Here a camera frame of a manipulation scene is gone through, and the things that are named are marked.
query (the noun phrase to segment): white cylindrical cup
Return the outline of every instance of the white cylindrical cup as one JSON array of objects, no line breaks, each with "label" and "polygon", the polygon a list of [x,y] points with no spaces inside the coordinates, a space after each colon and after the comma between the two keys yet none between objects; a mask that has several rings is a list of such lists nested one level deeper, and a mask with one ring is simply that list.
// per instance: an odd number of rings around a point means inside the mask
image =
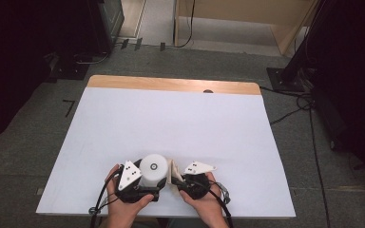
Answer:
[{"label": "white cylindrical cup", "polygon": [[142,186],[156,187],[159,181],[167,175],[167,159],[158,154],[148,155],[141,160],[139,169],[142,171]]}]

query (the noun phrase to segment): person's left hand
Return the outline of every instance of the person's left hand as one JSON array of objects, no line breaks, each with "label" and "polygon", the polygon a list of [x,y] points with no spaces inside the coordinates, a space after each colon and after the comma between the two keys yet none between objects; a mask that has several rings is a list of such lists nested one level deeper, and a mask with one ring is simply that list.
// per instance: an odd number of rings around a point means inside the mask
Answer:
[{"label": "person's left hand", "polygon": [[[116,164],[108,173],[106,180],[109,176],[119,168]],[[117,199],[115,196],[115,183],[118,177],[111,180],[106,191],[108,194],[108,202]],[[107,228],[129,228],[132,226],[133,220],[136,218],[138,213],[147,206],[152,200],[153,195],[146,195],[135,203],[124,203],[120,199],[110,203],[108,205],[108,218],[107,218]]]}]

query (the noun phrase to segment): wooden table edge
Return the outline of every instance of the wooden table edge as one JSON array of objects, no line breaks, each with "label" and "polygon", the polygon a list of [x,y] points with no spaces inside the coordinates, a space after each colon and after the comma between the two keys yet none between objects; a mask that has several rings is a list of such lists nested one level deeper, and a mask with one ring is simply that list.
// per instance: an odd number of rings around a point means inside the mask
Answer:
[{"label": "wooden table edge", "polygon": [[93,75],[87,87],[130,88],[165,91],[204,92],[260,95],[259,85],[246,82],[224,82],[193,79],[169,79],[118,75]]}]

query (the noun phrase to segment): hand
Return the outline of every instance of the hand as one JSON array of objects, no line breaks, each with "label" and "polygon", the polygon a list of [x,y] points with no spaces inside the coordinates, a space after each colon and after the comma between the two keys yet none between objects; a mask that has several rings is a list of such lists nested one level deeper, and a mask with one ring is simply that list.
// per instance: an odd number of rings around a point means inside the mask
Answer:
[{"label": "hand", "polygon": [[[206,177],[213,182],[216,182],[212,173],[206,173]],[[221,196],[220,188],[212,183],[210,190],[212,190],[218,197]],[[192,199],[183,190],[180,191],[182,199],[194,207],[198,215],[201,217],[202,221],[206,223],[210,228],[226,228],[228,227],[226,221],[223,218],[223,213],[221,212],[221,206],[212,194],[207,193],[201,199]]]},{"label": "hand", "polygon": [[[109,176],[115,172],[119,168],[119,165],[116,164],[108,173],[106,180]],[[106,191],[108,193],[108,202],[111,202],[117,199],[115,196],[115,181],[118,177],[111,180],[107,187]],[[138,213],[147,206],[152,200],[153,195],[146,195],[141,198],[139,201],[135,203],[124,203],[120,199],[110,203],[108,205],[108,218],[107,218],[107,227],[108,228],[129,228],[132,226],[133,220],[136,218]]]}]

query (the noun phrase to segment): black stand base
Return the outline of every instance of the black stand base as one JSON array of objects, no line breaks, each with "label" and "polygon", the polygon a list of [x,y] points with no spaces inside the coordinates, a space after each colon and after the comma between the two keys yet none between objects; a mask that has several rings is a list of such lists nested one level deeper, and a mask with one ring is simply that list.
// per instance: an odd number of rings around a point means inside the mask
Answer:
[{"label": "black stand base", "polygon": [[[91,57],[83,57],[81,62],[91,62]],[[50,81],[56,81],[57,79],[68,79],[68,80],[84,80],[89,64],[76,64],[76,63],[65,63],[61,59],[57,62],[54,69],[49,76]]]},{"label": "black stand base", "polygon": [[275,91],[304,92],[303,84],[299,77],[295,77],[291,82],[284,82],[280,78],[283,68],[266,68],[272,88]]}]

